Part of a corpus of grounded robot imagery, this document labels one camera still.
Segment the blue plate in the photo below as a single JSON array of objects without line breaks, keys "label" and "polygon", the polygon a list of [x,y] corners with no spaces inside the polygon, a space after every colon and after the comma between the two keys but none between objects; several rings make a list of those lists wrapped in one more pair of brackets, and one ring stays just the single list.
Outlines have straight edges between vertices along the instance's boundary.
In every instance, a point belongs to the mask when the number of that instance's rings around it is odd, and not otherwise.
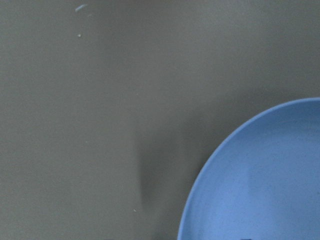
[{"label": "blue plate", "polygon": [[272,107],[230,134],[200,170],[177,237],[319,239],[319,98]]}]

